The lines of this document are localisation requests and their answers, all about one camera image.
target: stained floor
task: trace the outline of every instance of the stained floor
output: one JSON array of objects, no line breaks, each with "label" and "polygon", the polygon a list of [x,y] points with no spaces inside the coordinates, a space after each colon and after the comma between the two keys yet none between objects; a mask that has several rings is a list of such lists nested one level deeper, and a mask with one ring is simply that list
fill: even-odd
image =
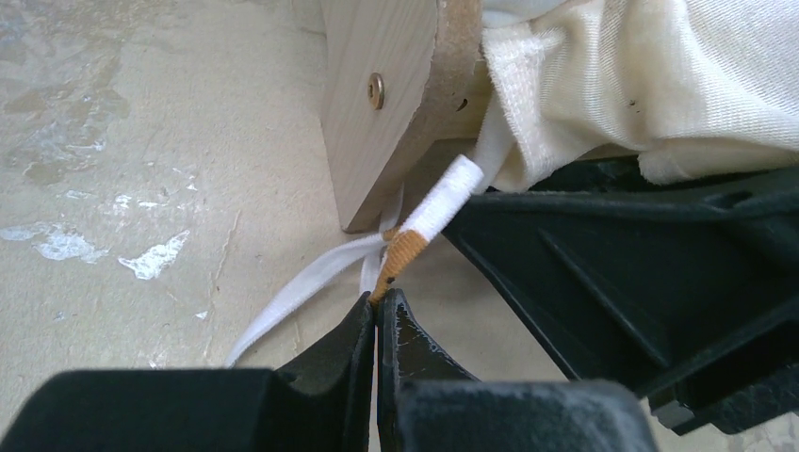
[{"label": "stained floor", "polygon": [[[0,431],[62,370],[220,365],[347,240],[318,125],[325,64],[287,0],[0,2]],[[303,351],[357,282],[346,273],[244,364]],[[478,377],[563,378],[446,242],[398,284]],[[663,450],[799,450],[793,415],[734,437],[653,428]]]}]

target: cream fabric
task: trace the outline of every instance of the cream fabric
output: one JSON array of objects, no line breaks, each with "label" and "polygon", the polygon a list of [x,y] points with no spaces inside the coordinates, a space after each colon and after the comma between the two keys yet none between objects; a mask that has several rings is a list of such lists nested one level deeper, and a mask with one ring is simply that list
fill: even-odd
[{"label": "cream fabric", "polygon": [[640,152],[656,184],[799,163],[799,2],[557,3],[486,2],[483,52],[517,141],[495,187],[524,190],[607,143]]}]

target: beige floor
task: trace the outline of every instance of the beige floor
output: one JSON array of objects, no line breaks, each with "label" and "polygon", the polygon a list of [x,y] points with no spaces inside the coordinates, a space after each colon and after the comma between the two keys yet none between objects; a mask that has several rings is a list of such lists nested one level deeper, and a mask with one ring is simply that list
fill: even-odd
[{"label": "beige floor", "polygon": [[[347,239],[318,125],[325,42],[292,19],[287,0],[0,2],[0,431],[64,369],[219,365]],[[562,378],[446,242],[398,283],[479,377]],[[356,294],[351,271],[245,364],[286,362]],[[654,429],[663,450],[799,450],[796,416]]]}]

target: black mechanical part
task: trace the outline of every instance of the black mechanical part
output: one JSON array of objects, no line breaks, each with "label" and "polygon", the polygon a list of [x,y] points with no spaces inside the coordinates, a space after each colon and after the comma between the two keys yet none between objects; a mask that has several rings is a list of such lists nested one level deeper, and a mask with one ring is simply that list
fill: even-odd
[{"label": "black mechanical part", "polygon": [[577,162],[473,197],[445,236],[568,378],[649,396],[677,433],[799,410],[799,168],[653,186],[635,159]]},{"label": "black mechanical part", "polygon": [[374,339],[363,297],[335,329],[277,371],[60,374],[27,401],[0,451],[363,452]]},{"label": "black mechanical part", "polygon": [[485,383],[416,323],[399,290],[379,314],[384,451],[654,451],[635,396],[603,381]]}]

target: floor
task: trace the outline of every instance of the floor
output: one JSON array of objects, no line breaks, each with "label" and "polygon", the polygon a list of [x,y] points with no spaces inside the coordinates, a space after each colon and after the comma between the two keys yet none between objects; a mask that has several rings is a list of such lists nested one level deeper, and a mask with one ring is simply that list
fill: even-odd
[{"label": "floor", "polygon": [[[64,369],[220,365],[276,290],[348,239],[318,124],[325,41],[294,19],[288,0],[0,3],[0,431]],[[357,276],[243,364],[303,351]],[[563,378],[448,243],[397,285],[478,377]],[[799,450],[795,415],[733,437],[653,429],[664,451]]]}]

